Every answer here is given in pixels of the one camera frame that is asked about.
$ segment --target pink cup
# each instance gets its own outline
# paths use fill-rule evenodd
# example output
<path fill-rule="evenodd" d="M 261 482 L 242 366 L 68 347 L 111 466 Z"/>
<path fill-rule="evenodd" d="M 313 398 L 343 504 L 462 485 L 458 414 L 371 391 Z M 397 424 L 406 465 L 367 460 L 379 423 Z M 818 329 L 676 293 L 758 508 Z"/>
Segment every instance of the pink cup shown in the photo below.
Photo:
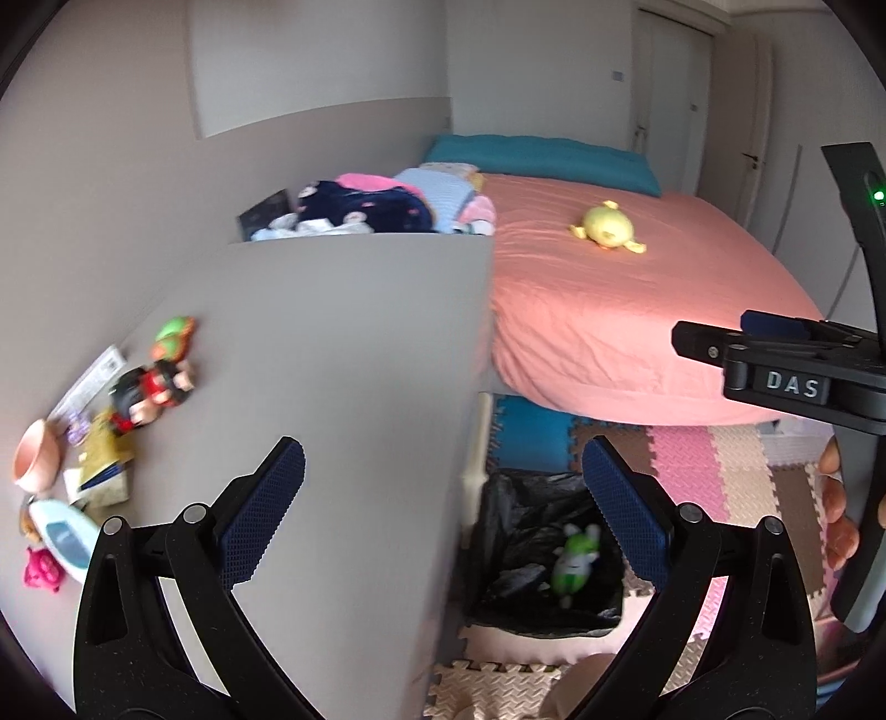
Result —
<path fill-rule="evenodd" d="M 31 495 L 46 492 L 55 483 L 61 452 L 46 420 L 37 420 L 26 431 L 12 459 L 12 479 Z"/>

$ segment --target teal pillow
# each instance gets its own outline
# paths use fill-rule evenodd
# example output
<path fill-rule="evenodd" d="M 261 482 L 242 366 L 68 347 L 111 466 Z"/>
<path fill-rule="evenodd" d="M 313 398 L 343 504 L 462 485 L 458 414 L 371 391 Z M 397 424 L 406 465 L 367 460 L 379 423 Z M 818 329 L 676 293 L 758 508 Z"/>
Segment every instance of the teal pillow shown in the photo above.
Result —
<path fill-rule="evenodd" d="M 426 162 L 469 162 L 481 172 L 549 177 L 662 196 L 646 158 L 562 137 L 441 135 Z"/>

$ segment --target metal screw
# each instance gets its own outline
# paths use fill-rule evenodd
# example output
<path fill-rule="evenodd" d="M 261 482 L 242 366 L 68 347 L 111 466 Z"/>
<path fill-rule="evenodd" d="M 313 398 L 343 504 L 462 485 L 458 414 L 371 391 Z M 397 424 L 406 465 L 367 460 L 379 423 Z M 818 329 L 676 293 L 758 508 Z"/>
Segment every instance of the metal screw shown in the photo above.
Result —
<path fill-rule="evenodd" d="M 763 527 L 769 530 L 773 535 L 781 535 L 781 533 L 784 532 L 784 524 L 781 520 L 772 516 L 763 520 Z"/>
<path fill-rule="evenodd" d="M 184 509 L 182 517 L 189 525 L 196 525 L 206 517 L 206 508 L 203 505 L 190 505 Z"/>
<path fill-rule="evenodd" d="M 704 518 L 704 513 L 698 505 L 685 503 L 684 505 L 680 506 L 680 517 L 686 522 L 691 522 L 695 524 L 702 521 L 702 519 Z"/>
<path fill-rule="evenodd" d="M 105 524 L 102 526 L 102 531 L 105 535 L 116 535 L 120 532 L 120 528 L 122 527 L 123 520 L 115 515 L 114 517 L 105 520 Z"/>

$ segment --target black plastic bag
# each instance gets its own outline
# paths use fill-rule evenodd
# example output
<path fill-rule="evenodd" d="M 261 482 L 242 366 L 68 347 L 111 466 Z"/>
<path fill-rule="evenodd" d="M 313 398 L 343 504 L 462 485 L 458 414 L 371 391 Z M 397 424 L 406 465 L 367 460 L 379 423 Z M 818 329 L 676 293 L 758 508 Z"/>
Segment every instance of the black plastic bag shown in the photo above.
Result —
<path fill-rule="evenodd" d="M 601 528 L 600 557 L 569 609 L 544 590 L 567 524 Z M 465 614 L 533 638 L 601 637 L 621 621 L 625 565 L 584 478 L 498 470 L 483 488 L 468 550 Z"/>

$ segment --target desk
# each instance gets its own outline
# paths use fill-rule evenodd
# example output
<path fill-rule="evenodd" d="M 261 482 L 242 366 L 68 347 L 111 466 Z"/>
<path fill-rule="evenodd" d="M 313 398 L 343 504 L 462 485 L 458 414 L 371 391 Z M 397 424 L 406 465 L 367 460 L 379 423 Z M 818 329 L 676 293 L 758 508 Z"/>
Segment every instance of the desk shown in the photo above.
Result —
<path fill-rule="evenodd" d="M 197 389 L 136 431 L 131 499 L 114 509 L 134 526 L 211 503 L 281 435 L 304 445 L 305 484 L 235 595 L 328 720 L 421 714 L 488 358 L 491 260 L 490 239 L 466 236 L 229 246 L 122 345 L 147 362 L 165 320 L 198 318 Z M 23 558 L 8 535 L 4 556 Z M 79 589 L 21 588 L 3 608 L 69 702 Z M 177 593 L 167 600 L 195 670 L 216 684 Z"/>

